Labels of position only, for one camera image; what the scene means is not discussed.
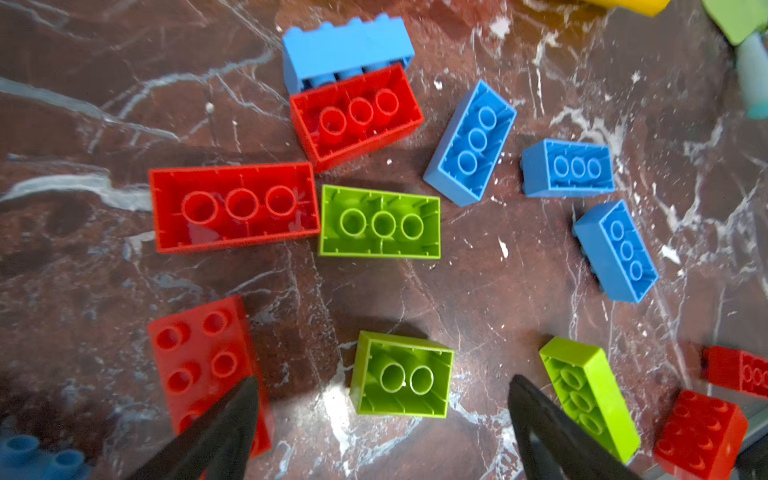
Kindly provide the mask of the green lego long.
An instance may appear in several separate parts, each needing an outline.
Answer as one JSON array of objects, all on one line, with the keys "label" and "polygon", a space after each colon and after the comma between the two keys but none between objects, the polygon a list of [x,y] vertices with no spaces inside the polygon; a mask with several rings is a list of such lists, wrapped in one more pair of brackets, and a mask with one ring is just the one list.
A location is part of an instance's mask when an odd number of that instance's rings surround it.
[{"label": "green lego long", "polygon": [[318,254],[438,260],[441,201],[435,196],[324,185]]}]

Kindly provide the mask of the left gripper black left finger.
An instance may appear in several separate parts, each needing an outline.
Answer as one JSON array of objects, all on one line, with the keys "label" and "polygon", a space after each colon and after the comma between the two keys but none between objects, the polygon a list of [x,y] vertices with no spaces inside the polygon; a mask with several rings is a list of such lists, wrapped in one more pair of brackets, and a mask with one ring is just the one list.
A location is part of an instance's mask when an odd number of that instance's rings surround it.
[{"label": "left gripper black left finger", "polygon": [[249,376],[138,468],[131,479],[242,479],[259,414],[258,381]]}]

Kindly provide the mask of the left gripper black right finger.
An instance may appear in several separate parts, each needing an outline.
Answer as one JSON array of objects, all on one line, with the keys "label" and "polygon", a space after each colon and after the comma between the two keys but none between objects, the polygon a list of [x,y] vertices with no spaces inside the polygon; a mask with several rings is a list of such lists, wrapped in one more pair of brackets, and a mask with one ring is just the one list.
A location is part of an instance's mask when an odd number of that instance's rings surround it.
[{"label": "left gripper black right finger", "polygon": [[508,409],[529,479],[637,479],[525,376],[509,386]]}]

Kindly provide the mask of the green lego short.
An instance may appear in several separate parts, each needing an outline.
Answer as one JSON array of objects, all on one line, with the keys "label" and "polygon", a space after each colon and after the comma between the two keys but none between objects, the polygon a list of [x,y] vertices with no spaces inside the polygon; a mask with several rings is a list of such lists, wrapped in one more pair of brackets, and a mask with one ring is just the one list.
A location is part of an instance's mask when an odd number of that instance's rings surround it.
[{"label": "green lego short", "polygon": [[350,385],[356,413],[446,417],[454,355],[435,341],[362,331]]}]

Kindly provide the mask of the green lego pair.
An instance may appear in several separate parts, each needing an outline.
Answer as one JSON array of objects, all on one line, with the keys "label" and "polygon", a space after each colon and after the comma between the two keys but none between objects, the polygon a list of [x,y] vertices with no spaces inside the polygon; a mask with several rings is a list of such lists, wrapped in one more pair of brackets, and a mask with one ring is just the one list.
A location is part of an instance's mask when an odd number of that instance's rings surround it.
[{"label": "green lego pair", "polygon": [[554,337],[539,355],[564,412],[615,458],[628,463],[641,439],[604,350]]}]

